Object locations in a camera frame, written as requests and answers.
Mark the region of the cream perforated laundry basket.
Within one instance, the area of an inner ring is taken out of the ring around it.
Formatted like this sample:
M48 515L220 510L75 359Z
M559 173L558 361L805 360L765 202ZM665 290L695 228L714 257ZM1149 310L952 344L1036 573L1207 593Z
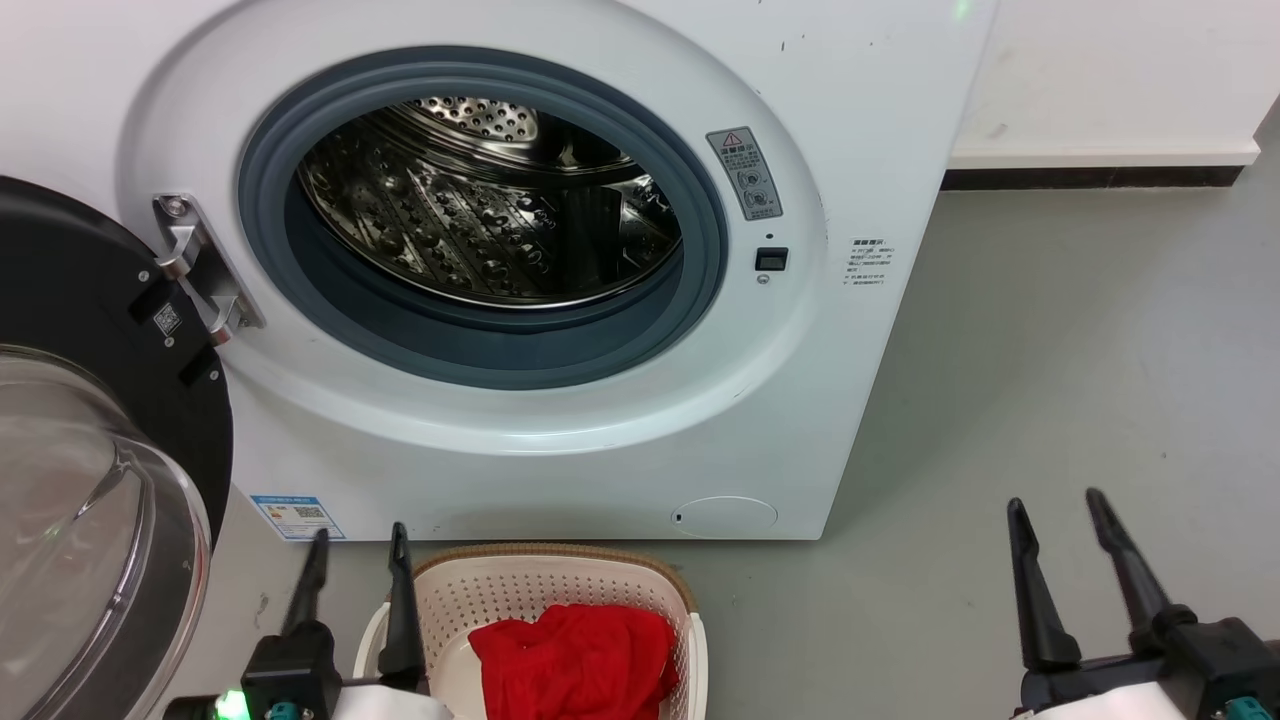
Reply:
M553 605L616 605L663 616L681 679L659 720L707 720L707 633L689 585L657 559L577 544L507 543L445 551L413 570L429 692L456 720L486 720L481 665L468 634Z

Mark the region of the red garment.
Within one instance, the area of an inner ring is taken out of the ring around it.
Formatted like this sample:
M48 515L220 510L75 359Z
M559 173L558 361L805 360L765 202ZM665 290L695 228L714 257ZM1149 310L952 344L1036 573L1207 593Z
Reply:
M673 628L645 609L553 605L468 641L486 720L659 720L681 679Z

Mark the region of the stainless steel washing machine drum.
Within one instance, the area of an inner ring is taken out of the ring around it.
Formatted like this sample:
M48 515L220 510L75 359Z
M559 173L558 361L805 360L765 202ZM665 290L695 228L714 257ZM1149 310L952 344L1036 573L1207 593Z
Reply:
M517 102L436 95L379 108L320 138L294 177L366 264L475 306L596 304L684 252L675 210L630 155Z

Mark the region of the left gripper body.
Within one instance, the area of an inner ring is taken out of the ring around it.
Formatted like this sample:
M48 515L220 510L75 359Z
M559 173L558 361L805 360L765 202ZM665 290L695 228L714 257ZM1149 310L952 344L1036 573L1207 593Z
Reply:
M220 694L175 697L165 720L453 720L428 694L379 680L347 682L324 624L306 621L255 646L239 679Z

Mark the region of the round white filter cover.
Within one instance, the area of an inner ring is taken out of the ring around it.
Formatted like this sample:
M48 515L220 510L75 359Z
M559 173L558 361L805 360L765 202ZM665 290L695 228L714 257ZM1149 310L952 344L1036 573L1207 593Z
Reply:
M769 536L778 511L758 498L716 496L690 501L669 516L672 525L705 541L759 541Z

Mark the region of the black skirting strip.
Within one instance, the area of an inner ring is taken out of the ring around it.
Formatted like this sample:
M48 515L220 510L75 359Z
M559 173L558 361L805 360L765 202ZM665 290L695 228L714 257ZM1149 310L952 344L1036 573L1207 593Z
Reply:
M947 170L942 192L1226 188L1244 167L1068 167Z

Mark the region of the grey rubber door gasket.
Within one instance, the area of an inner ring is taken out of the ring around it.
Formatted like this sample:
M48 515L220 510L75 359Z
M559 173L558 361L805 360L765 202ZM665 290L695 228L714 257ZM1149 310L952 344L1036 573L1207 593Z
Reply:
M296 169L356 117L436 95L527 105L611 141L664 192L684 233L681 259L613 299L534 311L425 293L366 264L312 209ZM242 156L238 201L259 265L316 328L396 370L474 388L562 388L636 368L705 316L730 260L721 193L667 122L582 72L495 49L402 47L320 70L262 115Z

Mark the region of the grey warning label sticker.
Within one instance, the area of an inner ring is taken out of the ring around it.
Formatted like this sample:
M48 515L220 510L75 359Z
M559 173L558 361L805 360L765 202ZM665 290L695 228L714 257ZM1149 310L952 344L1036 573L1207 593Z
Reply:
M749 127L713 131L705 138L732 186L746 222L785 214L765 155Z

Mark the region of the silver metal door hinge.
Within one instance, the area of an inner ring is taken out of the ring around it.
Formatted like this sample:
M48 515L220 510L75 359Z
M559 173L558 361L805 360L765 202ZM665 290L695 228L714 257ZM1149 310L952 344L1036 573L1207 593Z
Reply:
M156 193L152 211L161 234L157 264L191 297L212 343L221 346L242 331L264 329L265 315L223 256L195 196Z

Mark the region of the black washer door glass bowl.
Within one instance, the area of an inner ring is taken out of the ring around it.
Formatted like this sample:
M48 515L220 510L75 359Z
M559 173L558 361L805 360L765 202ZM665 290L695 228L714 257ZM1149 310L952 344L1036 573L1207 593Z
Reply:
M147 719L195 634L232 455L187 292L102 213L0 177L0 720Z

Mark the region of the white front-load washing machine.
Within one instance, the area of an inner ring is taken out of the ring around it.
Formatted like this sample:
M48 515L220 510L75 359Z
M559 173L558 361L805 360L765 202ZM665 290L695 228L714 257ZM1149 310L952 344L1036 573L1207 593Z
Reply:
M230 491L314 496L346 541L685 539L705 497L822 536L1000 0L0 0L0 177L74 199L155 256L156 193L195 196L266 318L216 346ZM602 380L454 386L348 348L250 247L244 149L320 70L484 47L639 100L701 159L730 260L675 347ZM746 222L705 135L749 127L783 215ZM897 251L847 287L852 238ZM790 249L785 272L759 247Z

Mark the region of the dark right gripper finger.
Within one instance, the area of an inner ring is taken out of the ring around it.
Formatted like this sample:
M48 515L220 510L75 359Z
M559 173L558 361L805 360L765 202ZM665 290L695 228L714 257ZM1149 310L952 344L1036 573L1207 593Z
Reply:
M1196 614L1170 600L1103 491L1088 488L1085 505L1098 544L1114 565L1130 623L1128 642L1132 651L1164 652L1167 630L1179 623L1194 623Z
M1042 674L1075 670L1080 647L1059 616L1041 569L1041 544L1020 498L1007 502L1007 529L1023 666Z

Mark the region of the blue energy label sticker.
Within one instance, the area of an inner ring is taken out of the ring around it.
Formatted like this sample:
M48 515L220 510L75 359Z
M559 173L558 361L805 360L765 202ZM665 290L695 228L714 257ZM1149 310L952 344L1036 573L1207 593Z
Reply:
M314 496L251 495L251 502L284 541L311 541L325 530L332 541L346 534Z

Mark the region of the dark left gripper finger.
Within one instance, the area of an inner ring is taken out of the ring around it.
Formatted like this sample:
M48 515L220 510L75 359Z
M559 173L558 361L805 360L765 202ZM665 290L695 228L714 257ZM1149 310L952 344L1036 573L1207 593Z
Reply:
M292 635L317 620L319 597L326 584L330 533L320 528L314 533L308 553L296 582L283 623L283 634Z
M428 662L415 592L413 564L410 556L408 532L402 521L392 525L388 569L392 584L385 644L378 655L379 682L398 691L428 693Z

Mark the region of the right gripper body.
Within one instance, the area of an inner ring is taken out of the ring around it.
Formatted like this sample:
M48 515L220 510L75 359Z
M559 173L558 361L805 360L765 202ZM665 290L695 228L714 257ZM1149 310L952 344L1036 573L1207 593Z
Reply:
M1139 612L1129 653L1084 659L1062 624L1020 612L1014 720L1280 720L1280 638L1239 618Z

